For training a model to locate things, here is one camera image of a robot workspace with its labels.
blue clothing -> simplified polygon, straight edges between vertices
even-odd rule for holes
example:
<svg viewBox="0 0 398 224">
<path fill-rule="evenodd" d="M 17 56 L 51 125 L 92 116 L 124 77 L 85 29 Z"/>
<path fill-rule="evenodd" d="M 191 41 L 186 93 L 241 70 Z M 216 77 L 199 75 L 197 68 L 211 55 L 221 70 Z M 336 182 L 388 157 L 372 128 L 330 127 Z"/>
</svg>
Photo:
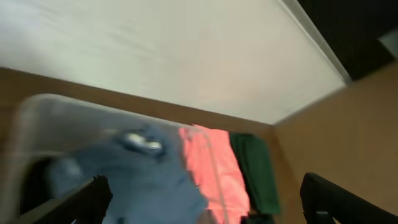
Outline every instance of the blue clothing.
<svg viewBox="0 0 398 224">
<path fill-rule="evenodd" d="M 113 193 L 103 223 L 194 224 L 207 206 L 182 167 L 180 152 L 152 126 L 95 142 L 48 169 L 55 197 L 95 175 L 105 175 Z"/>
</svg>

fabric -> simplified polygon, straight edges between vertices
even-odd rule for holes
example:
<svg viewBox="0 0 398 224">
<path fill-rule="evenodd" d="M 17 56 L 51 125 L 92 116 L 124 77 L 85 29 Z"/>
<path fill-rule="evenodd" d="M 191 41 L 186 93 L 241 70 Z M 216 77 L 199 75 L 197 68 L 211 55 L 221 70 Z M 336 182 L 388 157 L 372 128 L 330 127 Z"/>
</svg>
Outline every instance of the fabric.
<svg viewBox="0 0 398 224">
<path fill-rule="evenodd" d="M 180 152 L 152 126 L 119 133 L 70 153 L 48 170 L 61 197 L 105 175 L 113 199 L 103 223 L 196 223 L 207 201 L 182 167 Z"/>
<path fill-rule="evenodd" d="M 180 129 L 187 169 L 209 200 L 218 223 L 240 223 L 250 210 L 242 173 L 229 145 L 228 132 L 195 125 L 200 131 Z"/>
<path fill-rule="evenodd" d="M 251 206 L 260 214 L 280 212 L 271 159 L 265 142 L 252 134 L 229 133 Z"/>
</svg>

wooden wall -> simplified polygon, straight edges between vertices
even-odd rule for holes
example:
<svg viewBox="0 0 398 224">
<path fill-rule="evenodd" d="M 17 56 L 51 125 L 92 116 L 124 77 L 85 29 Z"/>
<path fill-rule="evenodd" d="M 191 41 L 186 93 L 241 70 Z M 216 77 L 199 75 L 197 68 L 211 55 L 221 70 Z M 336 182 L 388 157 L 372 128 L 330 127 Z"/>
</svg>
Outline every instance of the wooden wall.
<svg viewBox="0 0 398 224">
<path fill-rule="evenodd" d="M 295 179 L 315 172 L 398 215 L 398 63 L 276 126 Z"/>
</svg>

pink clothing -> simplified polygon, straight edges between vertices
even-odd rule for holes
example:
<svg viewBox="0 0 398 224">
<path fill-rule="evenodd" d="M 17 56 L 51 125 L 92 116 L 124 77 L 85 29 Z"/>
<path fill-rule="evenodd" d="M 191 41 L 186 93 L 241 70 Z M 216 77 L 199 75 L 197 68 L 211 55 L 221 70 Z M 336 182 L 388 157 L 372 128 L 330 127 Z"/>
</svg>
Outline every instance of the pink clothing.
<svg viewBox="0 0 398 224">
<path fill-rule="evenodd" d="M 217 222 L 226 223 L 220 189 L 229 223 L 239 224 L 241 217 L 248 215 L 250 203 L 242 173 L 229 145 L 228 132 L 198 125 L 195 127 L 202 131 L 180 129 L 187 169 L 192 172 L 200 192 L 209 200 L 208 209 L 213 212 Z"/>
</svg>

clear plastic bin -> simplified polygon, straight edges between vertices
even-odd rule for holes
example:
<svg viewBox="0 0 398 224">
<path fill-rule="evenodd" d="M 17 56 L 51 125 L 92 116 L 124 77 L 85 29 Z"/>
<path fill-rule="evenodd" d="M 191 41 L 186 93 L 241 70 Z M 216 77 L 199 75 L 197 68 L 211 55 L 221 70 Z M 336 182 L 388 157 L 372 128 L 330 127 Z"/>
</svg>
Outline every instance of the clear plastic bin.
<svg viewBox="0 0 398 224">
<path fill-rule="evenodd" d="M 205 134 L 202 130 L 186 124 L 59 95 L 36 95 L 25 100 L 16 116 L 10 144 L 2 163 L 6 170 L 6 178 L 3 179 L 1 186 L 0 223 L 16 217 L 22 181 L 31 163 L 41 157 L 61 156 L 116 131 L 138 128 L 142 124 L 155 125 L 164 133 L 178 133 L 177 129 L 188 128 L 198 134 Z M 175 134 L 169 138 L 177 144 L 181 142 L 181 139 L 175 139 L 179 138 Z M 218 198 L 208 198 L 208 200 L 219 201 L 224 205 L 220 191 Z M 225 206 L 223 209 L 224 223 L 228 223 Z"/>
</svg>

